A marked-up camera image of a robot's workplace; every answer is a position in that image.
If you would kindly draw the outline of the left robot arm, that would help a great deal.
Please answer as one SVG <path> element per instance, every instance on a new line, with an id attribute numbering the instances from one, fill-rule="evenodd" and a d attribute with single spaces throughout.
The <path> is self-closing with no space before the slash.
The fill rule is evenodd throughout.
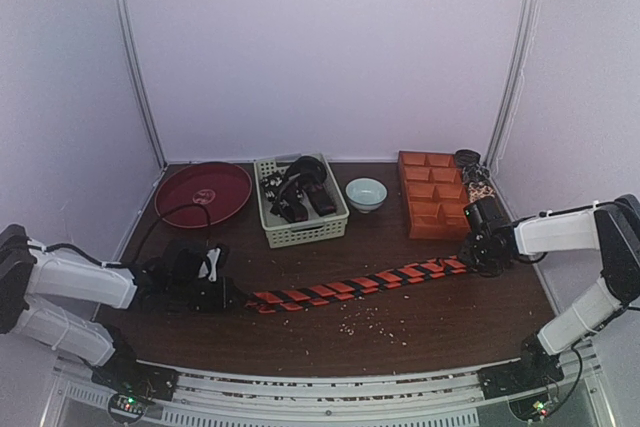
<path id="1" fill-rule="evenodd" d="M 228 248 L 173 240 L 159 257 L 100 261 L 73 244 L 45 245 L 19 224 L 1 232 L 1 331 L 75 355 L 123 391 L 137 389 L 144 371 L 114 327 L 70 311 L 71 302 L 116 310 L 221 313 L 245 301 L 221 274 Z"/>

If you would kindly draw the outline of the red navy striped tie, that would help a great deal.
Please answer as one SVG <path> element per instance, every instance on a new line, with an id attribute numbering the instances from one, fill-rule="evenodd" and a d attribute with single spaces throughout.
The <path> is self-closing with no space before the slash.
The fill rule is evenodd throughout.
<path id="1" fill-rule="evenodd" d="M 411 263 L 375 274 L 311 287 L 254 292 L 246 301 L 245 308 L 260 314 L 300 312 L 470 272 L 471 268 L 456 256 L 434 258 L 423 263 Z"/>

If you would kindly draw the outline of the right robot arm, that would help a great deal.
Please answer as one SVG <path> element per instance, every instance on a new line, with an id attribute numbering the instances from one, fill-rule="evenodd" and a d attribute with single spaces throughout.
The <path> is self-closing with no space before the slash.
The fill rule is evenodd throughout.
<path id="1" fill-rule="evenodd" d="M 565 262 L 572 273 L 578 261 L 592 263 L 593 283 L 523 341 L 512 370 L 519 387 L 535 387 L 562 352 L 598 334 L 639 297 L 639 200 L 632 194 L 517 221 L 509 220 L 493 197 L 465 206 L 463 213 L 470 232 L 460 258 L 484 275 L 547 257 Z"/>

